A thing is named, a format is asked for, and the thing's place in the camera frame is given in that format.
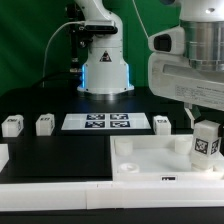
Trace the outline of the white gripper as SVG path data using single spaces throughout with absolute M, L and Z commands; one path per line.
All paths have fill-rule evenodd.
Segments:
M 224 111 L 224 72 L 198 71 L 184 57 L 152 53 L 148 82 L 154 95 L 185 103 L 191 127 L 201 116 L 198 106 Z

